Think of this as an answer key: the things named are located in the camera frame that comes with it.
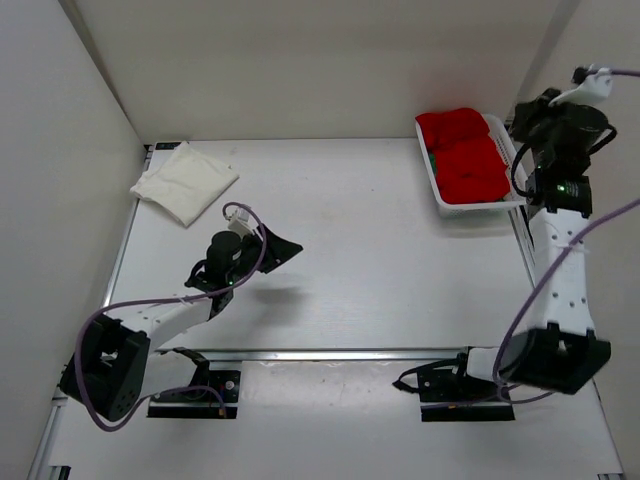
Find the red t shirt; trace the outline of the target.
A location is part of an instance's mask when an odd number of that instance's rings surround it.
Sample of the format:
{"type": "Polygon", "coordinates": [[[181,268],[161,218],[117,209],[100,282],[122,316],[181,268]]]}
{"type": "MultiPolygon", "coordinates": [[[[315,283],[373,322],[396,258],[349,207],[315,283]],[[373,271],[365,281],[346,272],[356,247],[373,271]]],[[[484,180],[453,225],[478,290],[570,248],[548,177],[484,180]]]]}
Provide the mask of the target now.
{"type": "Polygon", "coordinates": [[[451,205],[491,203],[510,193],[506,164],[488,123],[472,108],[416,117],[428,154],[436,156],[438,191],[451,205]]]}

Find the white t shirt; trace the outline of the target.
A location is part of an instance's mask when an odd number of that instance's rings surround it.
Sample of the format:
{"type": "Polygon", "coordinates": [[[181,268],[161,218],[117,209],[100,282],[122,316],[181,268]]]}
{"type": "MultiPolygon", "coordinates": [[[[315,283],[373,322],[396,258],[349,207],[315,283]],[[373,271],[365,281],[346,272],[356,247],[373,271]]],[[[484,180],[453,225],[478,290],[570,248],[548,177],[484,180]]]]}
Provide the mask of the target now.
{"type": "Polygon", "coordinates": [[[143,173],[130,192],[187,228],[238,179],[230,165],[184,141],[159,168],[143,173]]]}

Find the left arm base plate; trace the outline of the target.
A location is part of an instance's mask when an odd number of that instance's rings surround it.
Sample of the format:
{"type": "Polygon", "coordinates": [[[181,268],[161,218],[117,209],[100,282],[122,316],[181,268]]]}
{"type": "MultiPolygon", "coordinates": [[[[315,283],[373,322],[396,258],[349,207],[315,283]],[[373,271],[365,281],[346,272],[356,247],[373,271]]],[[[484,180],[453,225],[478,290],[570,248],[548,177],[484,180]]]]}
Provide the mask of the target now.
{"type": "Polygon", "coordinates": [[[152,419],[233,420],[237,418],[241,391],[240,363],[213,363],[193,385],[209,390],[171,392],[149,401],[147,417],[152,419]]]}

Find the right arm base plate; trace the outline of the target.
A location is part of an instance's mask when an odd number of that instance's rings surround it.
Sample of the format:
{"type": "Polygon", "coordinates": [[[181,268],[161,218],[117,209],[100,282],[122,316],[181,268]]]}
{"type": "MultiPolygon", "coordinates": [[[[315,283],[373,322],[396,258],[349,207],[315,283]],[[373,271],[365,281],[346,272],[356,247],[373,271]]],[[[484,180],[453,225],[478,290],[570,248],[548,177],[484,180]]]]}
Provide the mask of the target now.
{"type": "Polygon", "coordinates": [[[392,386],[419,397],[423,423],[515,420],[513,407],[499,399],[493,383],[460,375],[451,366],[412,368],[403,372],[392,386]]]}

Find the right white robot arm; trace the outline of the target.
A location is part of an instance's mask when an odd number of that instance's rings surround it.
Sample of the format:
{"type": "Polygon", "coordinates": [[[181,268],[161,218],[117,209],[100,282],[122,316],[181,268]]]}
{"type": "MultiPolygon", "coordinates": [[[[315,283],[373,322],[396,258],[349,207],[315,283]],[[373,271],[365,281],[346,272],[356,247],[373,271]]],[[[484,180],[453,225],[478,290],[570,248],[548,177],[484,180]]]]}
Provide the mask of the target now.
{"type": "Polygon", "coordinates": [[[450,373],[450,390],[460,399],[476,397],[486,381],[573,395],[610,359],[611,345],[597,337],[589,311],[579,236],[593,213],[585,172],[617,134],[596,107],[609,94],[587,84],[549,88],[515,108],[516,157],[530,153],[534,161],[519,193],[527,202],[535,287],[501,345],[470,348],[466,365],[450,373]]]}

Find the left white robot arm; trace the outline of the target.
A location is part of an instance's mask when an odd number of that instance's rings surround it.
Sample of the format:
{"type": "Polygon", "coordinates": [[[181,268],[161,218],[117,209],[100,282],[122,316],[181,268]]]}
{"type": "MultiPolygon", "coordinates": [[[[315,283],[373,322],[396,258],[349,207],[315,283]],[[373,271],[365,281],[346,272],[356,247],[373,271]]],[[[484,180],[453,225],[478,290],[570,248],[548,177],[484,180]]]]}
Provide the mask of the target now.
{"type": "Polygon", "coordinates": [[[196,295],[133,301],[130,305],[137,313],[127,319],[100,310],[79,332],[60,389],[83,404],[105,432],[121,429],[153,396],[214,400],[224,414],[220,390],[210,384],[209,361],[186,347],[167,352],[161,348],[218,316],[232,301],[235,289],[254,273],[268,274],[302,250],[302,245],[264,225],[246,234],[216,233],[204,259],[195,263],[184,283],[196,295]]]}

